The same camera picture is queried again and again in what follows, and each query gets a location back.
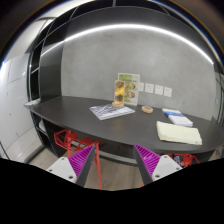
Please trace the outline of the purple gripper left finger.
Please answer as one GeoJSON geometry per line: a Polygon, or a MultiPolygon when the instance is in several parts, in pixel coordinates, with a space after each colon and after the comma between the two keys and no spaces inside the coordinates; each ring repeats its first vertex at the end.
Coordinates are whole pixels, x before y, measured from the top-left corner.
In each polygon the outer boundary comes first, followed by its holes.
{"type": "Polygon", "coordinates": [[[60,157],[47,171],[83,187],[86,183],[94,156],[95,146],[91,145],[69,158],[60,157]]]}

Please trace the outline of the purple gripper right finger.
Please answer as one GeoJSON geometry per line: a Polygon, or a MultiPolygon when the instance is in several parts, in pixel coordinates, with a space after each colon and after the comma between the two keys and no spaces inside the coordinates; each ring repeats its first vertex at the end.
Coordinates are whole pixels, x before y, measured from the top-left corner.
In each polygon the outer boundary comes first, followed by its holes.
{"type": "Polygon", "coordinates": [[[148,185],[182,169],[170,156],[160,156],[137,144],[133,147],[133,154],[144,185],[148,185]]]}

